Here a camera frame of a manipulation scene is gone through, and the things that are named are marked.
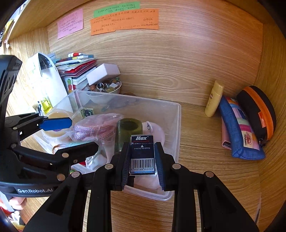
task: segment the book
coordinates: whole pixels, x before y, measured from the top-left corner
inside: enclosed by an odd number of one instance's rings
[[[82,80],[87,79],[87,75],[89,73],[92,73],[94,69],[96,69],[96,67],[89,69],[88,71],[86,71],[85,73],[81,74],[78,77],[71,77],[74,85],[77,85],[77,83],[80,83]]]
[[[64,72],[60,73],[61,77],[79,77],[80,75],[84,74],[91,68],[94,68],[96,66],[96,62],[90,63],[88,65],[82,66],[81,68],[78,68],[75,72]]]
[[[87,79],[85,79],[81,83],[77,83],[77,84],[74,84],[74,82],[73,82],[73,88],[78,89],[78,90],[83,90],[87,85],[88,85]]]
[[[94,62],[96,62],[96,58],[91,58],[81,63],[62,65],[62,66],[57,67],[57,69],[59,72],[62,72],[62,73],[65,73],[65,72],[74,73],[79,68],[85,65],[88,65],[90,63],[94,63]]]
[[[57,69],[62,69],[63,66],[65,65],[76,65],[76,64],[80,64],[80,63],[85,63],[88,61],[92,61],[95,58],[82,58],[82,59],[76,59],[76,60],[68,60],[68,61],[63,61],[60,63],[56,63],[55,66],[57,67]]]
[[[76,56],[76,57],[68,57],[68,58],[61,59],[57,61],[56,63],[61,63],[61,62],[70,61],[70,60],[83,59],[83,58],[94,58],[94,55],[82,55],[82,56]]]

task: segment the wooden shelf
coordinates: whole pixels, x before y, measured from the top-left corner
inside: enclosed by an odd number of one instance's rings
[[[8,40],[12,40],[29,31],[46,27],[73,8],[90,0],[56,1],[29,0],[14,23]]]

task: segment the green glass bottle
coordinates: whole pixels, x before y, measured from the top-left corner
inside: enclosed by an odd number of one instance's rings
[[[132,135],[141,135],[142,122],[134,118],[123,118],[117,122],[114,153],[122,150],[125,142],[130,142]]]

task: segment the blue pencil case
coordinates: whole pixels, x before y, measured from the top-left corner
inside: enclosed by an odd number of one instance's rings
[[[219,110],[230,137],[232,156],[247,160],[264,159],[262,146],[237,101],[222,96]]]

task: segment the clear plastic storage box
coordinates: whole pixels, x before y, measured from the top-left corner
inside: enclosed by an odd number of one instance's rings
[[[128,95],[75,90],[61,100],[50,113],[64,111],[69,114],[74,125],[82,119],[83,108],[93,109],[94,114],[119,113],[125,118],[156,123],[165,133],[164,152],[171,154],[175,162],[178,162],[181,128],[180,104]],[[62,135],[59,138],[49,138],[43,134],[42,130],[35,133],[34,137],[48,153],[52,153],[53,147],[69,141],[68,136]],[[106,152],[114,152],[114,141],[107,143],[104,149]],[[82,168],[79,171],[84,172],[86,168],[80,166],[76,164],[75,169]],[[169,200],[173,195],[173,192],[164,192],[161,187],[149,189],[140,185],[125,186],[124,191],[161,201]]]

